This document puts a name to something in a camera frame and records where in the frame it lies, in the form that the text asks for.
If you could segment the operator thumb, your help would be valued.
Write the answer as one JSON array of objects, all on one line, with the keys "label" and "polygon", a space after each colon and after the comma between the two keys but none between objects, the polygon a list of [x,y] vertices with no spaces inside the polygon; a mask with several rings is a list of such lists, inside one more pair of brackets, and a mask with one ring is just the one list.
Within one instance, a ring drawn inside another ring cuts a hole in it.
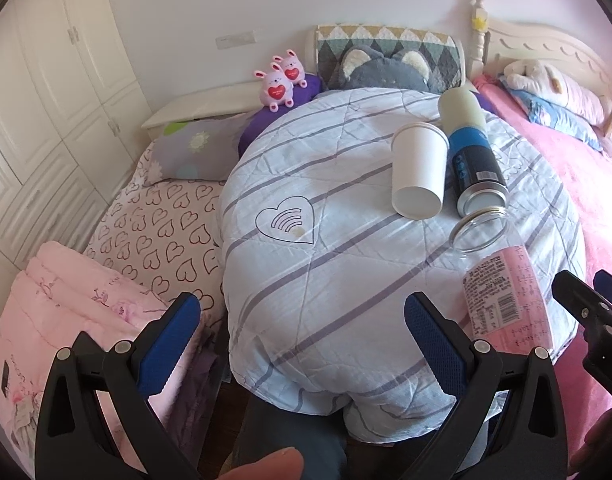
[{"label": "operator thumb", "polygon": [[219,480],[300,480],[304,458],[296,448],[282,448],[255,463],[233,468]]}]

